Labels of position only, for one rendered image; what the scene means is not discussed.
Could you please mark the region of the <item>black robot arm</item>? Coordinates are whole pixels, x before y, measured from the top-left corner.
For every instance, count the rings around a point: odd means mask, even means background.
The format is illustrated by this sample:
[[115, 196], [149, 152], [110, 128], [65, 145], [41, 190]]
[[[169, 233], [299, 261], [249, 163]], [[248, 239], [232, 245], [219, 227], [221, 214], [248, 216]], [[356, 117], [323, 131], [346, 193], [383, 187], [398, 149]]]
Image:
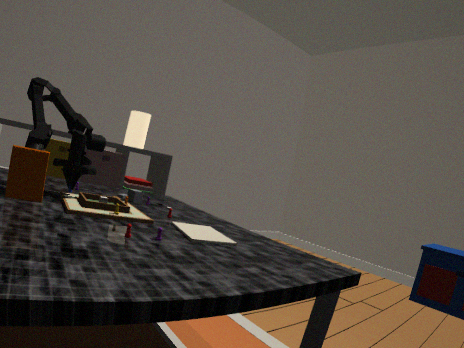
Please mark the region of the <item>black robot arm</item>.
[[[50, 95], [44, 95], [44, 86], [51, 92]], [[93, 127], [87, 122], [83, 115], [76, 113], [61, 94], [59, 88], [52, 86], [48, 80], [42, 78], [32, 78], [28, 91], [28, 98], [32, 104], [32, 115], [34, 130], [29, 132], [25, 147], [45, 151], [50, 142], [53, 131], [52, 125], [45, 122], [43, 101], [50, 101], [60, 111], [63, 118], [67, 121], [68, 133], [71, 133], [72, 140], [70, 146], [74, 148], [103, 152], [105, 149], [106, 138], [102, 135], [92, 134]], [[87, 129], [85, 131], [85, 129]], [[85, 131], [85, 133], [84, 133]], [[83, 134], [84, 133], [84, 134]]]

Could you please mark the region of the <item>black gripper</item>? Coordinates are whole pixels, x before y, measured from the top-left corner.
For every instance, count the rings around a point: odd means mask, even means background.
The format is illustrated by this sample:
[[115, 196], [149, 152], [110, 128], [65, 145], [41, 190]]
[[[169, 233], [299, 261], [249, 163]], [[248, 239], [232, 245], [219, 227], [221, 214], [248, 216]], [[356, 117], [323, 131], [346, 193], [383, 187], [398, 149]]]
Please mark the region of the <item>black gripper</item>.
[[84, 162], [82, 162], [83, 156], [86, 154], [85, 149], [70, 146], [70, 149], [67, 149], [67, 151], [69, 151], [68, 160], [62, 158], [54, 159], [53, 165], [63, 166], [62, 171], [64, 172], [68, 189], [69, 184], [71, 183], [71, 190], [73, 190], [78, 178], [80, 178], [83, 174], [96, 175], [96, 167], [84, 165]]

